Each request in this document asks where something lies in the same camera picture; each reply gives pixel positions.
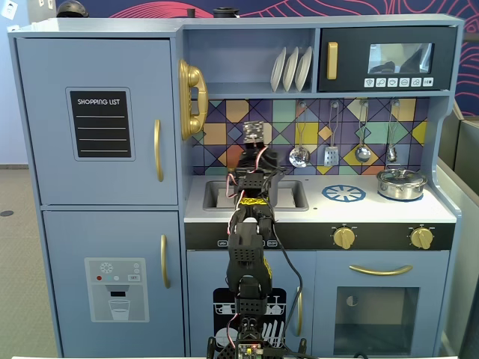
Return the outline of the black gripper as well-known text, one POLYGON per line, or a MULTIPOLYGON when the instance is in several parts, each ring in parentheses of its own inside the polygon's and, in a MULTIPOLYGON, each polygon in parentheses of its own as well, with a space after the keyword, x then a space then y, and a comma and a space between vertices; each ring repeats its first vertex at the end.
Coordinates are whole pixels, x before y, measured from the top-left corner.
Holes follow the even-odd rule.
POLYGON ((279 168, 278 153, 268 146, 247 149, 238 161, 239 173, 259 172, 270 174, 279 168))

